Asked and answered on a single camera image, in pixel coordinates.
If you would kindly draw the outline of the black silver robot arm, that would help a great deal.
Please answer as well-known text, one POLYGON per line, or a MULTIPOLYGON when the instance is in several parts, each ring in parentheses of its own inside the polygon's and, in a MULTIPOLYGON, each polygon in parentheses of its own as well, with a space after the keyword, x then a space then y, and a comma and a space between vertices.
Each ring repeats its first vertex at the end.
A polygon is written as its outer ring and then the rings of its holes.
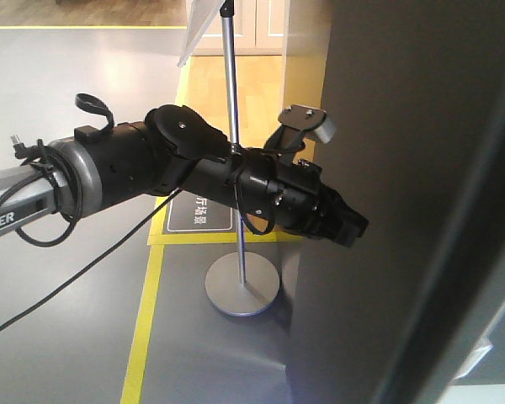
POLYGON ((368 222, 322 183, 322 170, 296 160, 305 139, 328 142, 321 109, 293 105, 262 148, 233 151, 227 137, 186 106, 163 105, 143 121, 76 128, 48 146, 17 144, 20 167, 0 171, 0 236, 41 216, 79 219, 141 194, 181 189, 259 217, 268 228, 351 246, 368 222))

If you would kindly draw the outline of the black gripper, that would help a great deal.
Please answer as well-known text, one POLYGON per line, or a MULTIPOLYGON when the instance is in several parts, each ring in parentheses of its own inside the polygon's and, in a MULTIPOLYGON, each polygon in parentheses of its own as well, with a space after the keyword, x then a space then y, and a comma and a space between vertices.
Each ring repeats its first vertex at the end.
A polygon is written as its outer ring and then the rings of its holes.
POLYGON ((369 221, 322 184, 321 172, 308 161, 287 165, 263 148, 242 148, 235 155, 235 201, 241 222, 258 236, 280 226, 293 235, 353 246, 369 221), (329 208, 332 221, 325 220, 329 208))

